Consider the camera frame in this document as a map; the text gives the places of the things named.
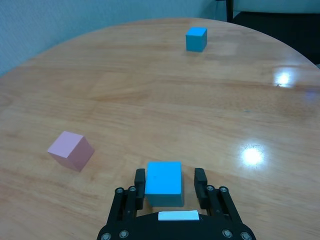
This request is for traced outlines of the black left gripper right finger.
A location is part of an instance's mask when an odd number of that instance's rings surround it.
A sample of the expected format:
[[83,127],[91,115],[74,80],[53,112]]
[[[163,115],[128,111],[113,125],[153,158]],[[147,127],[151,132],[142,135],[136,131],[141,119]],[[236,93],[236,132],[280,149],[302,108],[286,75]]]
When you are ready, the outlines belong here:
[[241,217],[226,186],[215,188],[208,184],[203,168],[194,169],[194,188],[200,208],[208,216],[223,218],[233,223],[241,223]]

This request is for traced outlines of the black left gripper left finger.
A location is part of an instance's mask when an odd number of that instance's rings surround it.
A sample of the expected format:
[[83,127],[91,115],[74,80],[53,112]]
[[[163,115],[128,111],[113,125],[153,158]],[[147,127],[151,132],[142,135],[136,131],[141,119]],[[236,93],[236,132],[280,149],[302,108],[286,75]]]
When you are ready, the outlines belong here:
[[137,211],[143,209],[145,186],[145,169],[138,168],[132,186],[129,186],[128,189],[123,187],[115,189],[107,224],[133,220],[137,216]]

